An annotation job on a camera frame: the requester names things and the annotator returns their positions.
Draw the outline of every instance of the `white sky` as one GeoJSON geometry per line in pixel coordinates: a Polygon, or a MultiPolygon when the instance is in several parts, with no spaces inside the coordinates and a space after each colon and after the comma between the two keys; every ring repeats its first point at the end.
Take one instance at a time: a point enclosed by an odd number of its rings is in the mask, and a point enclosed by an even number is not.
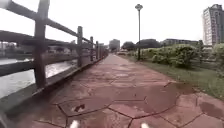
{"type": "MultiPolygon", "coordinates": [[[[13,0],[37,11],[38,0],[13,0]]],[[[202,13],[224,0],[51,0],[49,18],[77,31],[83,26],[84,37],[108,44],[114,38],[138,40],[136,4],[142,4],[141,39],[166,38],[200,40],[203,37],[202,13]]],[[[34,22],[0,9],[0,30],[33,35],[34,22]]],[[[71,41],[64,32],[47,27],[47,38],[71,41]]]]}

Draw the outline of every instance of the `water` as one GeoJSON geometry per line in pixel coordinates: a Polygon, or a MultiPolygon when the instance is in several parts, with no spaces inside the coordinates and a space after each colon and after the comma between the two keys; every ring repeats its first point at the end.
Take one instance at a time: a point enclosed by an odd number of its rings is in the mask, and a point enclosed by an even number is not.
{"type": "MultiPolygon", "coordinates": [[[[0,65],[23,62],[23,61],[30,61],[30,60],[0,59],[0,65]]],[[[76,66],[76,60],[74,60],[73,62],[74,63],[61,62],[46,66],[46,76],[51,77],[73,66],[76,66]]],[[[33,84],[34,82],[35,82],[34,70],[28,70],[0,77],[0,98],[7,96],[13,92],[16,92],[20,89],[23,89],[33,84]]]]}

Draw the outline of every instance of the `tall building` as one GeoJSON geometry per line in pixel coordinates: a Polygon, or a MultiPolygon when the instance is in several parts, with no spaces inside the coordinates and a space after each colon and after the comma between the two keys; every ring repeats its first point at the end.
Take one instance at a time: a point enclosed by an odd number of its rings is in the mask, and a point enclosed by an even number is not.
{"type": "Polygon", "coordinates": [[[224,43],[224,11],[222,5],[214,4],[203,13],[204,43],[224,43]]]}

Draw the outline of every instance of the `wet pavement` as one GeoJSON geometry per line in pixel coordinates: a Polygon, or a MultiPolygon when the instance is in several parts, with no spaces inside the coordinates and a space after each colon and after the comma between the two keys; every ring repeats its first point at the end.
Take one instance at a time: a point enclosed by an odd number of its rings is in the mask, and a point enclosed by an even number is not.
{"type": "Polygon", "coordinates": [[[22,113],[20,128],[224,128],[224,103],[177,88],[171,78],[109,55],[46,102],[22,113]]]}

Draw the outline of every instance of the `lamp post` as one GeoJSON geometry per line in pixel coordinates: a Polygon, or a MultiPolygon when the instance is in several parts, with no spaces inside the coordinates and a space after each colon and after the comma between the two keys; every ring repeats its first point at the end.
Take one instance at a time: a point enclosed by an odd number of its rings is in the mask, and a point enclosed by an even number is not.
{"type": "Polygon", "coordinates": [[[135,6],[135,8],[138,10],[138,21],[139,21],[139,39],[138,39],[138,60],[140,60],[140,58],[141,58],[141,56],[140,56],[140,54],[141,54],[141,52],[140,52],[140,11],[141,11],[141,9],[143,8],[143,6],[141,5],[141,4],[137,4],[136,6],[135,6]]]}

